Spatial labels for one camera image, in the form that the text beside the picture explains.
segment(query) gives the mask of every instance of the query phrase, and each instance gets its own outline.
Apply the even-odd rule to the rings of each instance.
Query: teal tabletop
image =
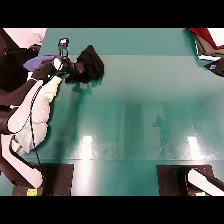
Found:
[[[72,195],[159,195],[160,164],[211,164],[224,181],[224,80],[186,29],[52,28],[40,53],[63,37],[72,61],[92,44],[105,64],[98,81],[62,81],[37,148],[43,163],[74,164]],[[0,195],[9,185],[2,176]]]

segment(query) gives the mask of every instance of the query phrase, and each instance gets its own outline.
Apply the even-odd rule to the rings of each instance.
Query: purple cloth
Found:
[[[39,67],[39,65],[42,63],[42,61],[44,61],[46,59],[50,59],[52,57],[59,58],[59,54],[58,53],[48,53],[48,54],[44,54],[44,55],[39,55],[39,56],[27,61],[23,65],[23,67],[26,68],[27,70],[29,70],[30,72],[33,72]]]

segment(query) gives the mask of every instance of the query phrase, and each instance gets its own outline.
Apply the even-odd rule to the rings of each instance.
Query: yellow sticker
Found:
[[[205,192],[198,192],[198,193],[195,193],[196,196],[205,196]]]
[[[27,196],[37,196],[37,189],[28,189]]]

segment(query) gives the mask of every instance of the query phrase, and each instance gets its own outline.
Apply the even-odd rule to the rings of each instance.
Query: stack of folded clothes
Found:
[[[224,58],[224,28],[188,28],[199,59],[217,61]]]

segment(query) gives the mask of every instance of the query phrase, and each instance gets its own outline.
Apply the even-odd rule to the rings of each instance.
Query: red cloth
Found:
[[[208,43],[210,43],[216,50],[224,49],[224,45],[217,47],[214,40],[212,39],[211,34],[209,33],[207,28],[188,28],[188,30],[202,37]]]

